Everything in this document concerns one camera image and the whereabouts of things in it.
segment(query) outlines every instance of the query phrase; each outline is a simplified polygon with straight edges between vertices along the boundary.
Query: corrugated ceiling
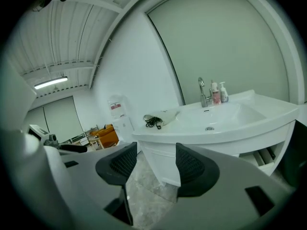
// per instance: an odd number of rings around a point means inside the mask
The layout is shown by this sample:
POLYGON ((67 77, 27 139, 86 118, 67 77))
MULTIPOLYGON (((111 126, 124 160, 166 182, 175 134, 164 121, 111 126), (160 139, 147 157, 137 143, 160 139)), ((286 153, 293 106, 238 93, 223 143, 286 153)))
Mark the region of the corrugated ceiling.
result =
POLYGON ((36 90, 43 97, 89 86, 94 62, 114 20, 131 0, 53 0, 39 12, 28 11, 8 43, 4 60, 27 83, 67 76, 68 81, 36 90))

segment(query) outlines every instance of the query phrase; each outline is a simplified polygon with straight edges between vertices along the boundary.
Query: ceiling light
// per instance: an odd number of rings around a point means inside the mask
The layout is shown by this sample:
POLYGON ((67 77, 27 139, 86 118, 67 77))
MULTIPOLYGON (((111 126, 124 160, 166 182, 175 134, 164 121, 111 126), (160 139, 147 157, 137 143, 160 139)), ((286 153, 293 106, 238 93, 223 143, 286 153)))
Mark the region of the ceiling light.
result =
POLYGON ((53 79, 53 80, 49 80, 49 81, 46 81, 46 82, 43 82, 43 83, 39 83, 37 85, 34 85, 34 88, 38 90, 38 89, 44 88, 46 86, 56 84, 58 82, 64 82, 64 81, 67 81, 67 77, 61 77, 61 78, 58 78, 58 79, 53 79))

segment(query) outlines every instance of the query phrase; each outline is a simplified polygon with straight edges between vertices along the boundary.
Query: white cloth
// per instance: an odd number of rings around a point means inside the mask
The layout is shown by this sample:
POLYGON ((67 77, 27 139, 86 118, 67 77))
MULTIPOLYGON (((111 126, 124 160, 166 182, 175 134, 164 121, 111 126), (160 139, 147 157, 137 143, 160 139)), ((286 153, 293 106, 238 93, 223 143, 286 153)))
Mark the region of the white cloth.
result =
POLYGON ((149 120, 153 117, 158 117, 162 121, 158 122, 157 124, 160 126, 164 126, 172 122, 176 118, 178 113, 179 111, 176 111, 176 110, 157 111, 157 112, 153 112, 153 113, 144 115, 144 120, 149 120))

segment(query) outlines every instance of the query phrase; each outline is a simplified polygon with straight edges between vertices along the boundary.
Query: faucet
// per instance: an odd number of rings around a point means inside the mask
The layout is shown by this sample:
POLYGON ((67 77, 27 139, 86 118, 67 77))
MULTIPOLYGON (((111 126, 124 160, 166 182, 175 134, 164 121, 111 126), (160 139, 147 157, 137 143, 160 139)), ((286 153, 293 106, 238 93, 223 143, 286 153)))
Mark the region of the faucet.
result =
POLYGON ((205 83, 203 82, 202 78, 199 77, 198 78, 198 84, 200 86, 200 89, 201 89, 201 106, 202 107, 207 107, 208 104, 207 104, 207 101, 211 100, 212 99, 212 92, 211 92, 211 89, 209 89, 209 92, 210 92, 210 97, 207 97, 205 96, 204 92, 203 92, 203 87, 205 87, 205 83))

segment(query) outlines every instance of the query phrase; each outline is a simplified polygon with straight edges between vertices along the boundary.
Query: marble floor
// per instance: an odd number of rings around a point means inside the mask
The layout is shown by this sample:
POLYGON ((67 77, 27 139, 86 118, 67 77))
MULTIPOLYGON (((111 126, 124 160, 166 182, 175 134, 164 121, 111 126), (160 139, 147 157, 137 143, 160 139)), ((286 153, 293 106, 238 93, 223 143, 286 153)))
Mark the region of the marble floor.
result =
MULTIPOLYGON (((278 170, 271 178, 289 193, 291 187, 278 170)), ((161 186, 150 168, 143 152, 137 157, 137 163, 126 184, 128 203, 133 217, 134 228, 150 229, 176 203, 178 187, 166 184, 161 186)))

